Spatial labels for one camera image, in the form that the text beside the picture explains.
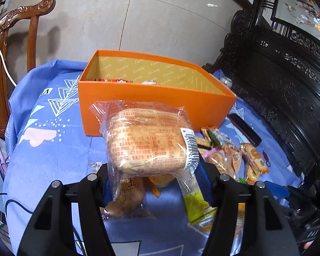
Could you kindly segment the brown pastry packet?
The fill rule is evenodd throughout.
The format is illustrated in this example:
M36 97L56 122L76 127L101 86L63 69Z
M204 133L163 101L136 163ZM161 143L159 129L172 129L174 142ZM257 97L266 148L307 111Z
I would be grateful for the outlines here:
M147 190L158 197L159 192L148 177L123 179L115 200L100 208L103 220L152 217L145 203Z

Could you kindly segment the pink round cracker pack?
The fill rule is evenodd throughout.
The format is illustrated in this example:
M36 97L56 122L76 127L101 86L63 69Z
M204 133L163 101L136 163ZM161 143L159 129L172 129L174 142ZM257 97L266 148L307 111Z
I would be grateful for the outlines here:
M236 146L223 144L221 147L204 152L202 158L205 162L214 164L221 174L227 174L238 181L242 152Z

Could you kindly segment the orange label biscuit pack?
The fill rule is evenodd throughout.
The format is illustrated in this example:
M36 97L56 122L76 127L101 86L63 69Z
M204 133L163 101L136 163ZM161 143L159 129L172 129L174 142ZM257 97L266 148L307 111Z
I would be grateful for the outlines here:
M245 164L245 182L254 185L260 176L270 172L257 149L250 143L241 143L240 150Z

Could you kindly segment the green melon seed packet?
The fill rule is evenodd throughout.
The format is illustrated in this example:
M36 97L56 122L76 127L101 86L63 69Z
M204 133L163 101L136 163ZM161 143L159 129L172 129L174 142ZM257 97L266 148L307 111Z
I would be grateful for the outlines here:
M191 225L195 225L215 214L216 208L211 207L204 200L196 177L189 169L180 172L176 179L184 199L187 219Z

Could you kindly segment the white green printed packet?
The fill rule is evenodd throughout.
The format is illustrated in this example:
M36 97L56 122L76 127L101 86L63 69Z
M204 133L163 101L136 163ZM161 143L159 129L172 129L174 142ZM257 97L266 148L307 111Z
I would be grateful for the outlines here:
M221 132L217 127L202 127L201 133L215 146L222 147L223 145L230 145L231 147L235 147L232 139L225 133Z

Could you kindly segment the large bread loaf packet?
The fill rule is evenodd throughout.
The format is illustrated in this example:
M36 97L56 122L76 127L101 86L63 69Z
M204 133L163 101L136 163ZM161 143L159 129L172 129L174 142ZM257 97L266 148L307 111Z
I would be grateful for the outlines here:
M195 169L198 144L184 108L159 102L97 101L111 173L123 177L177 175Z

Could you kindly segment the red snack packet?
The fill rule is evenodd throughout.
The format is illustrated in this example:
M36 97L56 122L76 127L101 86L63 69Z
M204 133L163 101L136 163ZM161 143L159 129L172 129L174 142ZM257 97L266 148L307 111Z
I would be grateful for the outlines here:
M132 83L133 82L133 81L124 80L124 79L101 79L101 78L96 78L95 81L113 82L113 83Z

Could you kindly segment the red key fob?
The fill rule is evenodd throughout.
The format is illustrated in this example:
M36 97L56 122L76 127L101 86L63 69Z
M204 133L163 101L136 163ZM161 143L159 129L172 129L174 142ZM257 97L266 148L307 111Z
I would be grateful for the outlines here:
M267 167L270 167L271 163L269 162L269 157L268 157L267 153L264 150L262 151L262 155L263 155L263 158L265 160L265 163L266 163Z

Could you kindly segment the black smartphone red case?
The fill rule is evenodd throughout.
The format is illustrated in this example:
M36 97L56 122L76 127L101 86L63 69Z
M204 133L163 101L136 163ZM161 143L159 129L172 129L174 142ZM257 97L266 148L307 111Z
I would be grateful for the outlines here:
M250 141L254 147L258 147L262 139L259 135L236 113L228 114L231 123Z

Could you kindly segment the blue patterned tablecloth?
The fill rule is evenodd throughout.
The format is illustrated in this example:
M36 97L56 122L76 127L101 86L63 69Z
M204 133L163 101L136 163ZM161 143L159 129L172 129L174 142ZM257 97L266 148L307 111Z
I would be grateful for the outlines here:
M85 67L85 62L51 61L27 73L10 97L3 190L14 251L54 180L79 182L106 160L103 138L83 130L77 82ZM188 223L177 182L160 197L148 193L145 203L152 217L105 222L117 255L201 255L208 234Z

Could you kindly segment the white beverage can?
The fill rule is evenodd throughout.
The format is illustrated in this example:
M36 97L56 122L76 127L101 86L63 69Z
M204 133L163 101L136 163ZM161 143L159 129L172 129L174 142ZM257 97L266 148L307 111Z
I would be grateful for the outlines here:
M220 77L220 82L225 85L228 89L230 89L233 85L233 82L228 77L222 76Z

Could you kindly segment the orange cardboard box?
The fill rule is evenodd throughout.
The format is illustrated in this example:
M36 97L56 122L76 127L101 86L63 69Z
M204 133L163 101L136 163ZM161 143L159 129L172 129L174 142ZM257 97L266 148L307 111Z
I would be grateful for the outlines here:
M132 83L95 81L124 79ZM220 126L237 96L200 66L158 55L97 50L78 83L84 133L100 136L99 122L89 110L98 100L160 102L183 107L194 131Z

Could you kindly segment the embroidered bird panel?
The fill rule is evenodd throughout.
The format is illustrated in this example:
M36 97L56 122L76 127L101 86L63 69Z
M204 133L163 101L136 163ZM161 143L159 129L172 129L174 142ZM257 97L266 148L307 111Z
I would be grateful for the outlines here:
M320 40L320 8L314 0L278 0L275 17Z

